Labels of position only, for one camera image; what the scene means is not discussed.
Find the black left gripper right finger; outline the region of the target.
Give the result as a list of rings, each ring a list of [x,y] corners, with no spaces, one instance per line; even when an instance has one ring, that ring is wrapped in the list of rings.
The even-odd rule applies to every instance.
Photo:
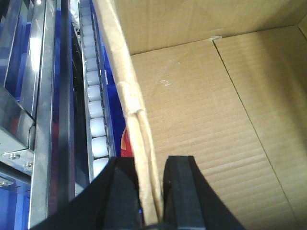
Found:
[[[192,156],[170,156],[163,175],[164,215],[169,230],[242,230]]]

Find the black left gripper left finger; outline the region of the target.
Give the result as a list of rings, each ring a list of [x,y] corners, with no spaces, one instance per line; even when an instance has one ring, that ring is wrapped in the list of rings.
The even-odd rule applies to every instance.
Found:
[[[140,230],[145,226],[134,159],[112,158],[65,207],[35,230]]]

